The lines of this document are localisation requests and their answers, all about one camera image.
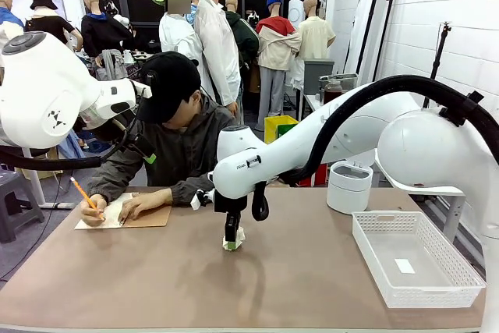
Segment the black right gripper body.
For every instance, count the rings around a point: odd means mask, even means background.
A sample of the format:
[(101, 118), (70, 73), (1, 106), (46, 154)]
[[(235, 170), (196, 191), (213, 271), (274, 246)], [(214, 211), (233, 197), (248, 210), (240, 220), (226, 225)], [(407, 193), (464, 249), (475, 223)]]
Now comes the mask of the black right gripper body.
[(222, 196), (218, 191), (214, 192), (214, 212), (226, 214), (229, 226), (239, 226), (241, 212), (246, 206), (247, 196), (233, 199)]

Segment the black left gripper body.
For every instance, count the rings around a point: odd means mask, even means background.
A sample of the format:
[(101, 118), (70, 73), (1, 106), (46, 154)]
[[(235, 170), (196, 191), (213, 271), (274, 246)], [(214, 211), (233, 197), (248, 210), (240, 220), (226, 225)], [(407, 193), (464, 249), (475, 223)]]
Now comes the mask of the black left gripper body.
[(85, 125), (83, 129), (91, 132), (98, 140), (121, 142), (129, 136), (134, 119), (135, 114), (133, 112), (123, 112), (100, 126), (90, 128), (89, 125)]

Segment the person's left hand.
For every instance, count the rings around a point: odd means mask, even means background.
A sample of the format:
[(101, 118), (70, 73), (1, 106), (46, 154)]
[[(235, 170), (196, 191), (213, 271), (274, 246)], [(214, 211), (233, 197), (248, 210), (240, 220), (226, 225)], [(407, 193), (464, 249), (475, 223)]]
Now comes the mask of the person's left hand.
[(119, 221), (135, 220), (145, 211), (171, 204), (172, 191), (169, 188), (154, 191), (153, 193), (134, 193), (130, 200), (123, 202)]

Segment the person's right hand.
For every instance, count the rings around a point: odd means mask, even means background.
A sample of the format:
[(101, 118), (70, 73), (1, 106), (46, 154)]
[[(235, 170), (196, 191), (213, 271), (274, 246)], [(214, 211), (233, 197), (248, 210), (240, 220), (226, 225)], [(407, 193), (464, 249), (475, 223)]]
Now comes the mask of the person's right hand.
[(97, 227), (104, 223), (104, 210), (107, 207), (106, 199), (100, 194), (94, 194), (89, 200), (83, 199), (80, 203), (81, 219), (86, 225)]

